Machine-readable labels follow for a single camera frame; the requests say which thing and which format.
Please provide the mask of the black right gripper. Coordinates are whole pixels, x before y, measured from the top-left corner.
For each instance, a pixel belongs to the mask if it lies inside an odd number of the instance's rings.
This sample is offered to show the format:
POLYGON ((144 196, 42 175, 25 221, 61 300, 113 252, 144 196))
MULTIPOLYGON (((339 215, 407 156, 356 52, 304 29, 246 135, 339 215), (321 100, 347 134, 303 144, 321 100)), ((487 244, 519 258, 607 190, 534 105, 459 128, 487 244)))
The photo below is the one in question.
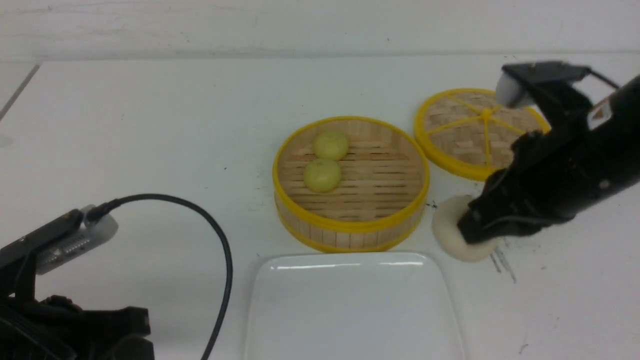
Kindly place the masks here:
POLYGON ((457 221, 462 239, 478 245, 501 237, 528 237, 562 224, 598 203, 607 191, 603 161, 587 123, 592 103, 567 82, 533 88, 535 104, 551 124, 512 144, 512 164, 489 177, 480 202, 457 221))

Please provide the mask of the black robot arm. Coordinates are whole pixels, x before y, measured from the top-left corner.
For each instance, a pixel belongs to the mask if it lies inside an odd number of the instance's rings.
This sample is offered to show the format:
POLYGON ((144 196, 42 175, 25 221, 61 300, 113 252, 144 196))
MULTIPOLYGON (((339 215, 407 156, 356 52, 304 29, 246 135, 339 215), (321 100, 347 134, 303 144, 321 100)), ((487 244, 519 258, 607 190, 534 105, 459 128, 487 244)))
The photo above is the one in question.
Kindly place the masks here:
MULTIPOLYGON (((498 102, 535 104, 551 129, 524 132, 510 146, 509 166, 481 180, 476 198, 457 196, 433 214, 432 234, 448 255, 475 262, 500 237, 528 237, 575 216, 639 182, 639 78, 623 86, 588 67, 526 75, 503 66, 498 102)), ((146 309, 82 310, 63 296, 35 299, 35 277, 106 243, 118 230, 111 213, 123 205, 160 201, 204 218, 221 243, 225 283, 202 358, 207 360, 230 305, 231 245, 205 209, 161 193, 130 194, 73 208, 1 249, 1 355, 12 360, 151 360, 146 309)))

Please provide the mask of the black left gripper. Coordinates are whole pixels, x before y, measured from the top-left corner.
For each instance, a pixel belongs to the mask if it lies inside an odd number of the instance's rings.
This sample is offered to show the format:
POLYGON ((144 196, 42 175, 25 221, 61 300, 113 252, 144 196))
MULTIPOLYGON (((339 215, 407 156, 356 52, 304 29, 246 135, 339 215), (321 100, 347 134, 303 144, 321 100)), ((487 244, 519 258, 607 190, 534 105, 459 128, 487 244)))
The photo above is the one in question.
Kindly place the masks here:
POLYGON ((70 298, 35 298, 35 256, 1 256, 3 360, 153 360, 149 312, 84 310, 70 298))

